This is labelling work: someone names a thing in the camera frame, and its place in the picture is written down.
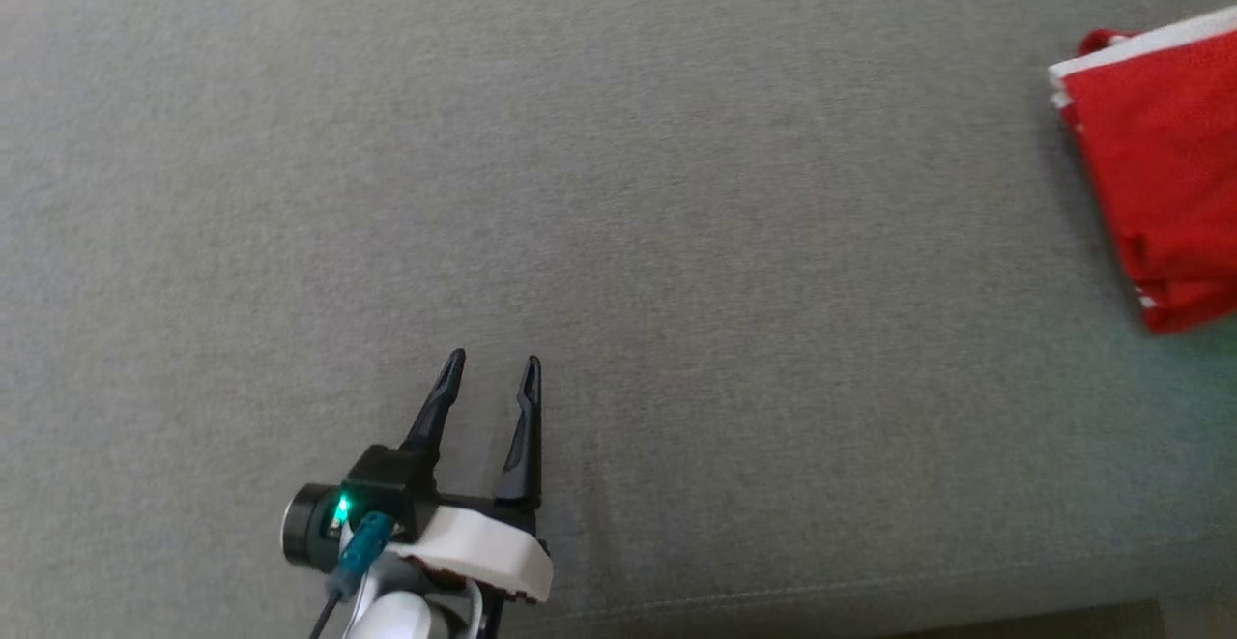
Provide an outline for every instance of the white stripe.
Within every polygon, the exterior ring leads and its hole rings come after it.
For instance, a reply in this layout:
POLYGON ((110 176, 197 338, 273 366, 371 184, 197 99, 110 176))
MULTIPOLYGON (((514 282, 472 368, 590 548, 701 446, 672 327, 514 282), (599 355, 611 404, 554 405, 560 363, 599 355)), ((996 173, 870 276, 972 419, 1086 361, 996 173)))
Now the white stripe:
POLYGON ((1053 84, 1060 88, 1061 79, 1071 73, 1115 64, 1132 57, 1162 52, 1233 31, 1237 31, 1237 6, 1228 6, 1207 15, 1165 25, 1084 57, 1053 64, 1048 69, 1048 75, 1053 84))

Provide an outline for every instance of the blue connector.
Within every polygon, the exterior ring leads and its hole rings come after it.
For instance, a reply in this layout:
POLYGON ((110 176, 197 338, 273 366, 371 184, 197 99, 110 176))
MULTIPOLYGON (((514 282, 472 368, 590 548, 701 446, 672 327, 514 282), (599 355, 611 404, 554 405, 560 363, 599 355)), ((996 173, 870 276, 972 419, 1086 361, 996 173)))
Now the blue connector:
POLYGON ((395 534, 395 520, 391 517, 370 512, 361 519, 356 534, 348 541, 339 564, 327 577, 327 596, 339 596, 341 601, 351 601, 361 588, 361 578, 369 571, 374 560, 379 559, 386 544, 395 534))

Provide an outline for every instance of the red cloth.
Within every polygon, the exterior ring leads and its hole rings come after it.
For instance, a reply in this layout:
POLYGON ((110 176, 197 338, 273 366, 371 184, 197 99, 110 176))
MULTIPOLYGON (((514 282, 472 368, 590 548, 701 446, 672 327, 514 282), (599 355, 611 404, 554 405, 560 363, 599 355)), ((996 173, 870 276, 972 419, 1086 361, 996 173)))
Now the red cloth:
MULTIPOLYGON (((1113 37, 1124 36, 1096 31, 1080 49, 1113 37)), ((1059 85, 1150 330, 1237 311, 1237 31, 1068 72, 1059 85)))

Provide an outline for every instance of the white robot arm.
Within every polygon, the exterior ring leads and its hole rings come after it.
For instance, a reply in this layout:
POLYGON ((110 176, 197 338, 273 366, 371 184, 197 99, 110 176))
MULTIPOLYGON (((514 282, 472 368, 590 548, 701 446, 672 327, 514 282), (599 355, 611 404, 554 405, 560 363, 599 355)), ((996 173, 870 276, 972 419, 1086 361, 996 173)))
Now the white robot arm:
POLYGON ((536 535, 541 362, 529 357, 521 379, 520 421, 494 499, 434 486, 463 370, 456 349, 398 450, 370 446, 340 486, 306 485, 288 503, 285 556, 330 575, 310 637, 354 595, 344 639, 492 639, 503 602, 549 598, 553 564, 536 535))

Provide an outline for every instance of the gray couch cushion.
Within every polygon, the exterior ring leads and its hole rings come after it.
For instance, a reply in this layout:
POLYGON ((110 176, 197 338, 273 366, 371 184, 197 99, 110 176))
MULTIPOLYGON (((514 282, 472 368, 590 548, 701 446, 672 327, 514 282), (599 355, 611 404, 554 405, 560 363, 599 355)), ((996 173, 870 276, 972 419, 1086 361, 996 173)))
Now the gray couch cushion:
POLYGON ((445 489, 546 366, 512 637, 1232 578, 1237 326, 1141 330, 1044 77, 1231 1, 4 0, 5 622, 304 634, 287 498, 455 345, 445 489))

